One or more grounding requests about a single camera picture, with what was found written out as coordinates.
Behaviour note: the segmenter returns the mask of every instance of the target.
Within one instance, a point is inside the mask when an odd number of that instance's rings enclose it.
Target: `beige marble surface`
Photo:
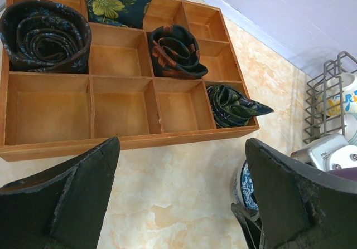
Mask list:
[[[98,248],[247,248],[230,211],[234,170],[248,138],[286,154],[302,146],[308,77],[225,21],[250,97],[275,113],[259,117],[260,130],[243,138],[121,152]],[[0,159],[0,185],[69,158]]]

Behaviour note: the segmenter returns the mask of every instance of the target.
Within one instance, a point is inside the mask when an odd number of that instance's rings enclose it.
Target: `rolled tie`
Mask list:
[[[274,111],[264,104],[247,98],[231,86],[209,86],[207,94],[218,128],[246,126],[250,118]]]
[[[89,23],[48,0],[22,0],[0,18],[0,39],[13,71],[88,73]]]
[[[200,79],[208,73],[200,64],[200,50],[194,36],[180,25],[161,26],[149,38],[155,76]]]

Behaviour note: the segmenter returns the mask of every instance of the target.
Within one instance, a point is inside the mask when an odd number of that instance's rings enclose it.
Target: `metal wire rack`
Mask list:
[[[324,63],[324,73],[315,77],[307,83],[308,89],[306,91],[308,98],[305,100],[308,107],[305,109],[307,116],[304,118],[308,123],[308,127],[304,131],[309,135],[303,142],[308,144],[316,139],[327,136],[331,133],[341,130],[342,135],[345,136],[345,121],[344,113],[336,116],[329,116],[333,109],[340,109],[344,111],[344,98],[342,96],[342,78],[339,74],[343,72],[355,73],[357,72],[357,59],[346,51],[337,54],[336,60],[328,60]],[[328,86],[328,81],[333,81],[335,84]],[[337,92],[333,95],[327,96],[328,91]],[[339,99],[334,105],[328,106],[328,101],[332,99]],[[340,118],[341,127],[327,130],[327,122]],[[324,127],[323,133],[320,133],[320,127]]]

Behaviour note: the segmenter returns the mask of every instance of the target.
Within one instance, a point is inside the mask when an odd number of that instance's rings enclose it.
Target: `wooden divider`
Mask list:
[[[7,0],[8,5],[19,0]],[[59,1],[88,17],[84,0]],[[202,79],[154,77],[148,36],[180,24],[197,38]],[[143,29],[90,23],[88,75],[10,72],[3,51],[0,156],[25,160],[82,153],[118,136],[122,149],[236,138],[259,129],[217,129],[206,89],[227,84],[247,96],[221,11],[182,0],[153,0]]]

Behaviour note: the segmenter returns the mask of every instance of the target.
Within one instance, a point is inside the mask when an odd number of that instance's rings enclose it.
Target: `ceramic cup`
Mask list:
[[[234,196],[237,203],[250,209],[258,210],[258,205],[254,199],[254,187],[247,161],[243,163],[235,174]]]
[[[348,72],[339,74],[338,76],[342,79],[342,90],[343,90],[343,103],[344,103],[344,111],[346,113],[357,113],[357,75],[350,74]],[[327,88],[339,83],[339,78],[334,77],[327,81]],[[335,94],[338,94],[340,89],[338,86],[334,86],[332,89],[326,91],[326,96],[330,97]],[[323,92],[320,90],[317,101],[322,101]],[[340,95],[332,97],[327,100],[327,107],[332,107],[336,104],[340,103]],[[323,111],[324,105],[323,103],[318,104],[318,111]],[[340,106],[334,107],[332,109],[327,110],[327,116],[335,116],[341,114]]]
[[[357,113],[347,113],[344,116],[345,120],[345,134],[346,139],[350,145],[357,145]],[[334,118],[326,122],[326,130],[330,131],[332,129],[341,127],[341,117]],[[324,125],[322,124],[320,127],[320,134],[324,133]],[[342,134],[342,129],[336,130],[332,133],[340,133]]]

